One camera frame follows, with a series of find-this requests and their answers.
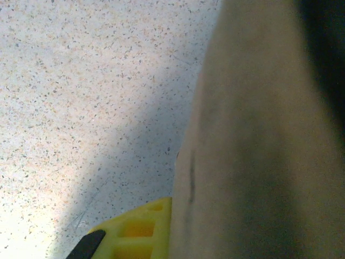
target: terrazzo floor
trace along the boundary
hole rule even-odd
[[[171,195],[218,0],[0,1],[0,258]]]

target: tan surface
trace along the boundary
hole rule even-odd
[[[344,164],[294,1],[246,2],[224,1],[205,57],[170,258],[340,258]]]

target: black rubber edge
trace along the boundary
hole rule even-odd
[[[105,235],[104,230],[96,230],[83,236],[66,259],[91,259]]]

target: yellow plastic piece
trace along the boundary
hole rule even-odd
[[[92,259],[167,259],[171,198],[166,197],[101,223],[105,237]]]

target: dark mark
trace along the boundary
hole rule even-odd
[[[192,151],[192,156],[190,158],[189,177],[190,177],[189,203],[192,204],[195,198],[195,152],[194,151]]]

